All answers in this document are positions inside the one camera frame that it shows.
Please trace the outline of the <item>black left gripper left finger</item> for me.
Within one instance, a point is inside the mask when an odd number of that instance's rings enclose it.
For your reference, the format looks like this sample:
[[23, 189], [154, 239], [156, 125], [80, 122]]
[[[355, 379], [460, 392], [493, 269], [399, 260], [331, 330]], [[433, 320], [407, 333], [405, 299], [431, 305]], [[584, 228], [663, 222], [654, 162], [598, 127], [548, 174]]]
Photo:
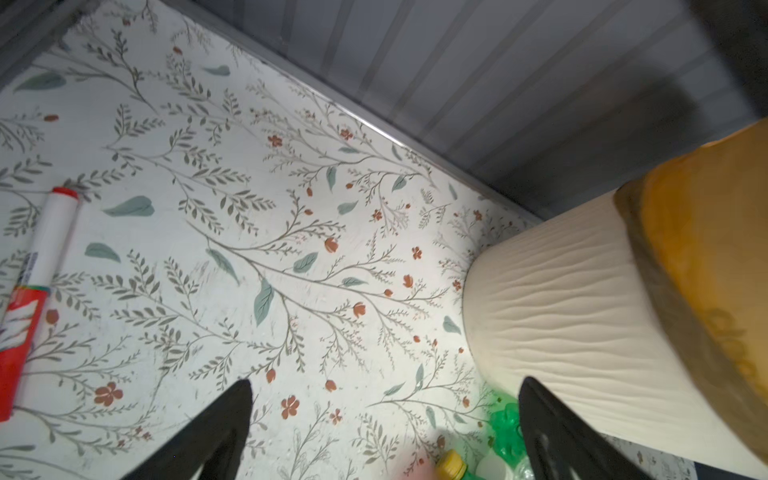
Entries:
[[234, 479], [250, 429], [252, 387], [231, 385], [127, 479]]

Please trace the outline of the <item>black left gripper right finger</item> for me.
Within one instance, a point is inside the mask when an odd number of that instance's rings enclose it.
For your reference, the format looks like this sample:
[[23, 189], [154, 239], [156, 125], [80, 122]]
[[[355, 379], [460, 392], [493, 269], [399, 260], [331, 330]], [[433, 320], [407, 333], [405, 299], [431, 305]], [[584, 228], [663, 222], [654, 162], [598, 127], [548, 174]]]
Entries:
[[647, 479], [537, 379], [524, 379], [518, 395], [520, 425], [537, 479]]

